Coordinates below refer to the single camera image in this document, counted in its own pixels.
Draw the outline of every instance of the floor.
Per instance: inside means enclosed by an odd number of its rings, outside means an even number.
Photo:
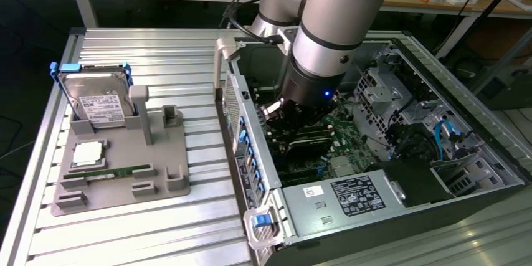
[[[170,0],[93,1],[102,27],[215,28],[227,5]],[[2,157],[37,138],[53,88],[49,65],[61,61],[70,28],[83,26],[83,21],[74,0],[0,0],[0,3]],[[241,13],[243,24],[254,21],[257,10],[251,7]],[[406,29],[433,49],[446,38],[453,24],[453,16],[425,18],[419,14],[381,12],[373,29]],[[462,49],[450,63],[465,55],[473,55],[469,49]],[[0,158],[0,169],[5,169],[0,172],[0,240],[31,152],[30,144]]]

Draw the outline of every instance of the power supply label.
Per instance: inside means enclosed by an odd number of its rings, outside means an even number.
[[[386,208],[370,176],[331,183],[337,198],[347,216],[355,216]]]
[[[81,97],[81,102],[93,123],[125,121],[125,111],[118,95]]]

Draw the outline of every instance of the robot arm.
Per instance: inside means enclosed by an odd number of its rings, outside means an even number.
[[[335,108],[337,88],[385,0],[307,0],[278,101],[267,122],[297,131]]]

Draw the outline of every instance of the table leg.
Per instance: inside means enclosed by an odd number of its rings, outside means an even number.
[[[481,13],[474,13],[471,16],[467,16],[463,21],[461,22],[459,26],[457,27],[455,31],[453,32],[453,35],[450,36],[447,42],[443,44],[439,53],[437,53],[437,58],[445,57],[451,49],[455,47],[457,43],[465,36],[465,33],[467,32],[467,29],[470,26],[474,24],[477,18],[479,18]]]
[[[94,7],[91,4],[91,0],[77,0],[78,8],[81,10],[81,15],[83,19],[83,23],[87,28],[95,28],[99,26],[99,20],[97,18],[97,14],[94,12]]]

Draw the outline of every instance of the white cable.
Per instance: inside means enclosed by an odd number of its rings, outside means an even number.
[[[17,151],[19,151],[21,149],[26,148],[27,146],[30,146],[33,143],[35,143],[35,141],[31,141],[30,143],[27,143],[26,145],[18,147],[15,150],[10,151],[6,155],[3,155],[0,157],[0,160],[3,160],[6,157],[9,157],[13,153],[15,153]]]

